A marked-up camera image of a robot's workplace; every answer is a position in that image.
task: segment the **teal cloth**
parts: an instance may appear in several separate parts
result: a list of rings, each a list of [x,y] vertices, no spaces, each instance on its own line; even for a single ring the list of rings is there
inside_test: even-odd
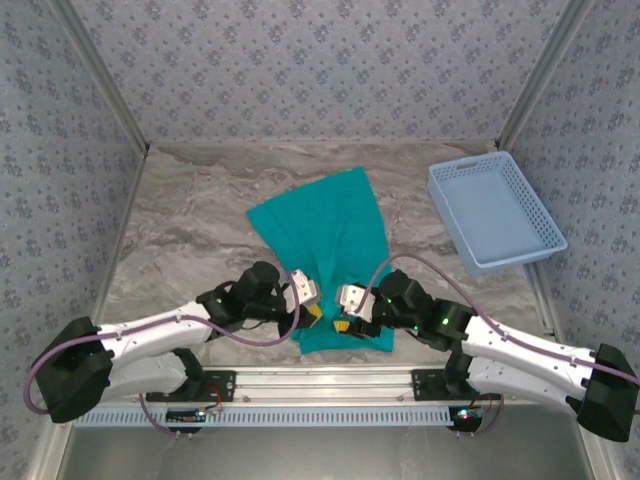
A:
[[[368,284],[389,256],[382,216],[362,168],[339,173],[283,193],[247,212],[256,231],[282,266],[301,269],[320,287],[323,317],[292,338],[302,353],[318,350],[373,348],[390,352],[393,331],[377,338],[339,334],[337,289],[346,283]]]

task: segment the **patterned wallpaper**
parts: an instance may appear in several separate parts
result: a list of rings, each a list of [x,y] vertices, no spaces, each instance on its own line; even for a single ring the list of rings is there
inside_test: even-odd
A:
[[[41,0],[0,6],[0,478],[22,478],[39,419],[26,369],[91,313],[138,160]]]
[[[75,0],[150,142],[493,139],[566,0]]]
[[[545,262],[572,343],[640,374],[640,4],[596,1],[512,148],[569,248]],[[640,421],[621,448],[640,478]]]

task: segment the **blue plastic basket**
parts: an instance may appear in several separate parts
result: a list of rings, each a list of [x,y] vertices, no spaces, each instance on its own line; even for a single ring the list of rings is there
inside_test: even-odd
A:
[[[471,275],[534,262],[567,248],[507,152],[432,165],[428,189]]]

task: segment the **gray marble surface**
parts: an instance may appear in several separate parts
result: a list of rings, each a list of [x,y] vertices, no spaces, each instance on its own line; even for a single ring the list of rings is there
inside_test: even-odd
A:
[[[423,255],[464,285],[496,320],[540,334],[524,270],[469,277],[426,190],[429,165],[486,151],[480,144],[432,143],[154,147],[102,320],[115,323],[173,309],[222,281],[237,279],[256,260],[278,265],[246,211],[279,193],[363,166],[392,253]],[[426,267],[412,260],[394,265],[433,295],[459,300]],[[242,333],[251,339],[277,336],[275,325]],[[448,356],[404,332],[396,332],[391,354],[363,349],[301,355],[293,341],[254,348],[226,338],[197,353],[208,365],[443,363]]]

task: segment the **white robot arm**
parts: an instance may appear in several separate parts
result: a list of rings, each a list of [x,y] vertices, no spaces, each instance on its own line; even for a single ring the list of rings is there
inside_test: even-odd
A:
[[[570,413],[596,435],[628,440],[638,386],[605,372],[635,378],[620,350],[561,345],[487,322],[469,307],[433,299],[401,270],[385,276],[372,295],[365,293],[361,285],[339,290],[343,314],[356,318],[336,322],[342,333],[375,337],[384,327],[407,330],[436,350],[452,352],[443,376],[454,395],[516,395]]]
[[[291,275],[291,284],[280,286],[279,278],[273,265],[256,262],[238,281],[225,282],[168,312],[100,326],[88,317],[71,321],[34,363],[41,363],[34,368],[34,377],[46,413],[54,422],[64,423],[100,401],[147,392],[180,391],[188,401],[203,387],[204,378],[190,347],[218,338],[220,329],[236,332],[247,319],[277,323],[281,337],[294,327],[315,323],[317,317],[306,308],[319,298],[313,280],[299,270]],[[300,308],[294,326],[296,297]],[[40,361],[63,344],[67,347],[60,353]],[[30,402],[29,386],[27,406],[42,413]]]

